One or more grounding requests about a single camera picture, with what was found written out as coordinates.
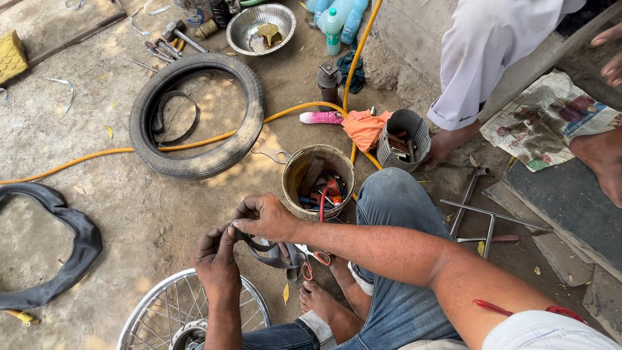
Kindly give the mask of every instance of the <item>dusty ground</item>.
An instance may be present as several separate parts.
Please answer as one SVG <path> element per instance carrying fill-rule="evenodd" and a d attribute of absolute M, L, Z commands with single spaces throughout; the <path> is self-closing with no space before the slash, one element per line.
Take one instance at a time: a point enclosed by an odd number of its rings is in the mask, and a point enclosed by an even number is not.
<path fill-rule="evenodd" d="M 167 1 L 158 0 L 152 7 Z M 269 57 L 238 56 L 259 76 L 266 93 L 266 116 L 302 102 L 317 100 L 315 85 L 318 65 L 326 60 L 324 40 L 305 22 L 311 17 L 296 1 L 283 1 L 299 21 L 294 38 L 283 49 Z M 143 5 L 137 0 L 123 1 L 132 13 Z M 0 179 L 17 179 L 38 174 L 58 164 L 102 149 L 127 147 L 128 116 L 134 99 L 151 73 L 129 63 L 133 58 L 149 65 L 162 66 L 149 55 L 144 40 L 155 40 L 165 24 L 178 17 L 174 9 L 149 17 L 143 12 L 135 22 L 153 34 L 143 37 L 130 28 L 125 19 L 103 32 L 75 45 L 25 73 L 8 86 L 11 102 L 1 108 L 4 137 L 0 140 Z M 62 23 L 54 30 L 62 30 Z M 202 42 L 212 52 L 232 52 L 223 31 Z M 185 49 L 194 53 L 193 48 Z M 76 86 L 76 98 L 67 114 L 63 110 L 68 89 L 61 84 L 42 80 L 61 78 Z M 244 106 L 239 102 L 242 91 L 226 75 L 213 73 L 187 82 L 184 90 L 202 109 L 202 123 L 190 141 L 220 135 L 241 121 Z M 424 115 L 431 102 L 428 82 L 414 91 L 417 112 Z M 395 110 L 403 101 L 394 92 L 364 88 L 350 96 L 349 108 Z M 178 135 L 191 122 L 192 105 L 181 98 L 173 99 L 165 114 L 171 127 L 169 138 Z M 108 138 L 104 128 L 113 131 Z M 269 146 L 293 153 L 303 146 L 326 143 L 346 154 L 350 140 L 339 126 L 301 125 L 297 114 L 285 116 L 265 125 L 263 138 Z M 478 185 L 478 192 L 501 178 L 509 155 L 484 143 L 480 136 L 467 143 L 447 159 L 448 164 L 465 165 L 473 153 L 478 163 L 493 169 L 493 175 Z M 11 349 L 114 349 L 119 332 L 145 293 L 158 281 L 188 268 L 188 255 L 197 235 L 219 222 L 230 220 L 233 208 L 248 194 L 273 192 L 283 199 L 281 172 L 276 164 L 261 154 L 249 153 L 229 171 L 203 182 L 175 179 L 151 171 L 132 153 L 114 154 L 80 163 L 40 182 L 59 190 L 68 203 L 87 214 L 100 228 L 104 251 L 79 284 L 52 303 L 32 314 L 42 324 L 26 329 L 16 319 L 0 316 L 5 343 Z M 373 173 L 375 167 L 361 154 L 355 163 L 356 187 Z M 456 199 L 464 186 L 468 170 L 437 168 L 427 174 L 414 173 L 438 202 Z M 83 189 L 79 193 L 74 186 Z M 471 203 L 485 209 L 502 210 L 480 194 Z M 443 207 L 447 213 L 452 208 Z M 340 218 L 353 223 L 353 205 Z M 487 218 L 467 214 L 463 221 L 464 236 L 485 232 Z M 498 223 L 498 230 L 521 235 L 519 244 L 496 244 L 491 260 L 508 271 L 533 283 L 562 305 L 590 319 L 580 305 L 584 288 L 562 288 L 544 257 L 529 239 L 529 231 L 518 225 Z M 18 290 L 45 281 L 60 267 L 58 259 L 70 253 L 72 236 L 53 218 L 45 215 L 27 199 L 12 201 L 0 213 L 0 289 Z M 237 247 L 241 273 L 264 295 L 274 323 L 291 321 L 302 313 L 296 303 L 296 286 L 290 284 L 291 302 L 284 306 L 282 289 L 286 283 L 283 271 L 261 265 L 245 248 Z M 542 275 L 533 273 L 540 266 Z M 334 295 L 338 288 L 328 270 L 316 269 L 320 284 Z"/>

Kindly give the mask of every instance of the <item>white shirt sleeve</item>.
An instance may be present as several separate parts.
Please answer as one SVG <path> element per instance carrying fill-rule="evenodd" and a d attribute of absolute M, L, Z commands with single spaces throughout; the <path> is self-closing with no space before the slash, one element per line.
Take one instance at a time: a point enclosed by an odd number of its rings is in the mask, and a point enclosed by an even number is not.
<path fill-rule="evenodd" d="M 595 329 L 568 316 L 548 311 L 516 313 L 488 333 L 482 350 L 622 350 Z"/>

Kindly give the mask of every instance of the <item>chrome wheel rim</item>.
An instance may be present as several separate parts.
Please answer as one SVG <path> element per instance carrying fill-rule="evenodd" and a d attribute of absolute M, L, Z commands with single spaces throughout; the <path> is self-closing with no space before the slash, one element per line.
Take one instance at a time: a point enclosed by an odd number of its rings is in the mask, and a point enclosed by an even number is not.
<path fill-rule="evenodd" d="M 242 331 L 272 325 L 267 304 L 244 276 L 240 293 Z M 193 268 L 158 283 L 125 323 L 117 350 L 193 350 L 205 339 L 209 301 Z"/>

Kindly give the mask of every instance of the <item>steel bowl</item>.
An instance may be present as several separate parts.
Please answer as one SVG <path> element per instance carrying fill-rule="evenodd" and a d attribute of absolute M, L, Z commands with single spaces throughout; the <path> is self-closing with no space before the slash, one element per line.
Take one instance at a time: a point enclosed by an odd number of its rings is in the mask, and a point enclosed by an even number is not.
<path fill-rule="evenodd" d="M 255 51 L 251 47 L 251 38 L 253 40 L 257 38 L 257 28 L 265 23 L 272 23 L 277 26 L 283 40 L 267 50 Z M 262 56 L 287 44 L 294 36 L 294 29 L 296 29 L 296 17 L 292 10 L 281 4 L 261 4 L 249 7 L 232 18 L 227 26 L 227 41 L 240 54 Z"/>

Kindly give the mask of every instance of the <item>man's hands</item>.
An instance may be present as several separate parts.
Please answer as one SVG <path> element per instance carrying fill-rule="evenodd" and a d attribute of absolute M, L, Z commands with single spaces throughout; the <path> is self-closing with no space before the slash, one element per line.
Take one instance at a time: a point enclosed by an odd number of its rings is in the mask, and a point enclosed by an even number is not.
<path fill-rule="evenodd" d="M 233 225 L 245 234 L 273 242 L 291 242 L 303 222 L 273 194 L 244 197 L 235 209 L 233 219 Z"/>
<path fill-rule="evenodd" d="M 233 257 L 235 230 L 222 224 L 201 235 L 190 263 L 207 294 L 210 304 L 228 298 L 236 298 L 242 290 L 238 264 Z"/>
<path fill-rule="evenodd" d="M 611 42 L 622 38 L 622 23 L 610 28 L 592 39 L 592 46 L 601 46 L 606 42 Z M 607 80 L 607 84 L 617 87 L 622 83 L 622 50 L 615 55 L 603 69 L 600 74 Z"/>

